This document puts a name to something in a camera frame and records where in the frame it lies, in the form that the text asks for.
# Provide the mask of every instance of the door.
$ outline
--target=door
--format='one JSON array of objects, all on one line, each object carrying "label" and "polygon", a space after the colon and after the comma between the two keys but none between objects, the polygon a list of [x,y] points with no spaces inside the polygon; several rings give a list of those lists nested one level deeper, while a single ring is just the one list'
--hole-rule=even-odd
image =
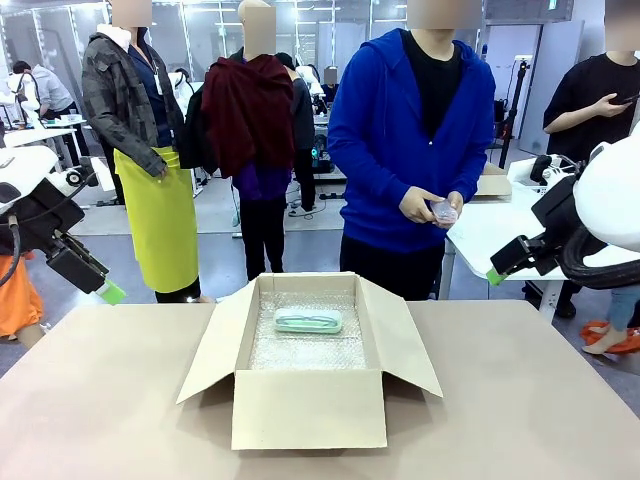
[{"label": "door", "polygon": [[522,122],[520,150],[542,155],[549,135],[544,133],[544,112],[571,67],[578,61],[584,21],[548,23],[542,27],[529,100]]}]

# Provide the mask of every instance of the lime green apron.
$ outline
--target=lime green apron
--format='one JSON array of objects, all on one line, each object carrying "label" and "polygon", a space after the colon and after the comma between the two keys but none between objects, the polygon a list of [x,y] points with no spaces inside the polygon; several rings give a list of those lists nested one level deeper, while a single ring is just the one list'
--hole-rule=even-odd
[{"label": "lime green apron", "polygon": [[171,147],[154,149],[169,166],[167,176],[152,177],[115,150],[133,249],[144,283],[160,293],[191,285],[198,277],[198,236],[191,174],[180,169]]}]

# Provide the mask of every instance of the open cardboard box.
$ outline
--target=open cardboard box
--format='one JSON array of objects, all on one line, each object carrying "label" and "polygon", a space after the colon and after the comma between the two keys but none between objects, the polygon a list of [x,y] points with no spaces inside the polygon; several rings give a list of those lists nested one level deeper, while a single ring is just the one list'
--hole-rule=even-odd
[{"label": "open cardboard box", "polygon": [[507,172],[487,162],[478,180],[478,192],[474,199],[509,195],[511,195],[511,182],[507,178]]},{"label": "open cardboard box", "polygon": [[[365,368],[248,369],[261,294],[338,290],[353,294]],[[263,274],[216,306],[177,401],[234,375],[232,449],[380,448],[384,372],[442,396],[402,298],[353,273]]]}]

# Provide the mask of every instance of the white collar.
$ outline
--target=white collar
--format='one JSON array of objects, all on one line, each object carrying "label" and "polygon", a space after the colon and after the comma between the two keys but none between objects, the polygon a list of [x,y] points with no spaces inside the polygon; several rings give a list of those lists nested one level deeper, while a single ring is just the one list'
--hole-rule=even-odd
[{"label": "white collar", "polygon": [[125,52],[129,51],[129,45],[131,45],[131,32],[129,30],[103,23],[98,25],[98,33],[109,37]]}]

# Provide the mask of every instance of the plaid jacket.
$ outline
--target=plaid jacket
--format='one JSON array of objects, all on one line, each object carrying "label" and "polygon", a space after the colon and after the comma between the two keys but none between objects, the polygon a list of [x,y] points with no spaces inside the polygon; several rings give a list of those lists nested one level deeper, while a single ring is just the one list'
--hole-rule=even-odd
[{"label": "plaid jacket", "polygon": [[[158,67],[169,127],[177,148],[184,117],[164,62],[153,48],[149,47],[149,52]],[[102,33],[91,36],[84,53],[82,92],[89,124],[96,133],[149,175],[159,175],[165,162],[151,148],[158,146],[158,130],[147,92],[129,54]]]}]

